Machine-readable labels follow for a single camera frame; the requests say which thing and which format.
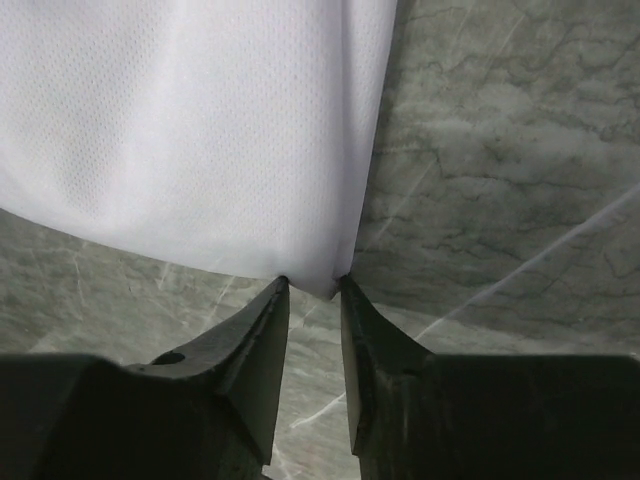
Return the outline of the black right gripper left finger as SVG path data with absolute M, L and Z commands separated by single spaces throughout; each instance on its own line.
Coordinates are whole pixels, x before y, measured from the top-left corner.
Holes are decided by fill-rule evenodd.
M 258 479 L 272 458 L 290 312 L 271 282 L 148 364 L 1 358 L 5 479 Z

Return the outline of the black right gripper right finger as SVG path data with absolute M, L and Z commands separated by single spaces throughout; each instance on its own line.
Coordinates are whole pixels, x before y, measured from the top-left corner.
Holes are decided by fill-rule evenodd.
M 339 282 L 352 453 L 365 479 L 635 479 L 629 356 L 435 353 Z

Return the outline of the white t shirt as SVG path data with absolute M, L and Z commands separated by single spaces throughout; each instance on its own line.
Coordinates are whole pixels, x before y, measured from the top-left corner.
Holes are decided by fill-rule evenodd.
M 351 268 L 392 1 L 5 1 L 1 206 L 331 297 Z

